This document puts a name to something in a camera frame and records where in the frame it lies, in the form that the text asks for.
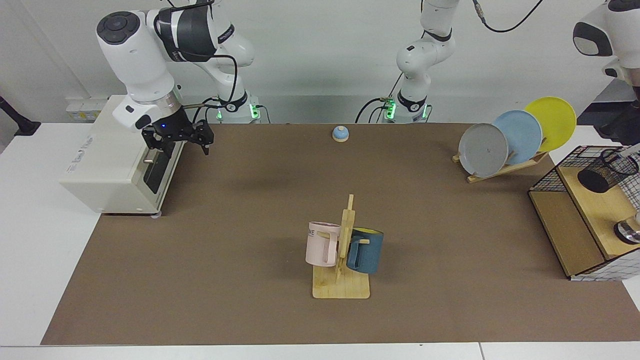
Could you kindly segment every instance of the brown table mat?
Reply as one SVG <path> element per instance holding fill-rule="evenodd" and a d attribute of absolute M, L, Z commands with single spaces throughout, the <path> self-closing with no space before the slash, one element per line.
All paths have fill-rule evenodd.
<path fill-rule="evenodd" d="M 158 220 L 102 216 L 43 345 L 640 340 L 620 282 L 570 282 L 527 196 L 551 161 L 482 183 L 468 125 L 214 126 Z M 316 300 L 307 222 L 385 233 L 368 300 Z"/>

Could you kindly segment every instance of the yellow plate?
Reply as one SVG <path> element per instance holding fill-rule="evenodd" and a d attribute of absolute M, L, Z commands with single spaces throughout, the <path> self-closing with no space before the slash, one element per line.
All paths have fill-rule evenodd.
<path fill-rule="evenodd" d="M 535 116 L 542 127 L 542 135 L 546 140 L 540 146 L 540 151 L 556 150 L 569 141 L 575 131 L 575 111 L 571 104 L 559 97 L 542 97 L 524 110 Z"/>

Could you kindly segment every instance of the pink mug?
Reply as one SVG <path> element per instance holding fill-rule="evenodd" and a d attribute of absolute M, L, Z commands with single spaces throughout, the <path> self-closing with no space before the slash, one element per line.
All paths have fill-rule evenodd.
<path fill-rule="evenodd" d="M 340 225 L 312 221 L 307 234 L 307 263 L 315 266 L 335 266 L 338 257 Z"/>

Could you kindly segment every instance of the plate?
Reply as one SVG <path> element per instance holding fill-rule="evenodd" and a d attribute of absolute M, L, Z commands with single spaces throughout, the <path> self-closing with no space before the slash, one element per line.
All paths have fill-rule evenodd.
<path fill-rule="evenodd" d="M 460 163 L 477 177 L 495 175 L 507 162 L 509 145 L 502 131 L 492 124 L 476 124 L 468 128 L 458 146 Z"/>
<path fill-rule="evenodd" d="M 508 165 L 522 164 L 533 158 L 542 143 L 542 127 L 536 117 L 524 110 L 511 110 L 500 115 L 493 125 L 507 138 Z"/>
<path fill-rule="evenodd" d="M 559 97 L 543 97 L 527 105 L 524 110 L 535 116 L 542 127 L 546 140 L 540 146 L 540 151 L 556 150 L 569 141 L 575 131 L 575 111 L 571 104 Z"/>

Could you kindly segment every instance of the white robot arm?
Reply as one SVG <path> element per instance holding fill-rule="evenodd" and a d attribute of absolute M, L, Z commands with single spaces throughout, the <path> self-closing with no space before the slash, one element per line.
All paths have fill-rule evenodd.
<path fill-rule="evenodd" d="M 459 0 L 425 0 L 420 23 L 424 35 L 402 48 L 396 58 L 404 79 L 398 93 L 394 94 L 387 122 L 408 123 L 424 118 L 425 102 L 431 79 L 428 70 L 453 54 L 456 42 L 452 35 L 451 22 Z"/>
<path fill-rule="evenodd" d="M 142 130 L 151 149 L 170 156 L 168 144 L 189 141 L 207 154 L 213 132 L 204 120 L 192 124 L 181 105 L 166 61 L 189 61 L 214 80 L 227 122 L 252 122 L 258 115 L 237 68 L 253 61 L 251 43 L 235 32 L 221 0 L 192 0 L 180 8 L 148 13 L 115 12 L 97 26 L 100 48 L 127 96 L 113 112 L 132 131 Z"/>
<path fill-rule="evenodd" d="M 584 55 L 615 56 L 603 72 L 633 86 L 640 100 L 640 1 L 605 1 L 575 25 L 573 43 Z M 640 143 L 640 102 L 596 130 L 623 145 Z"/>

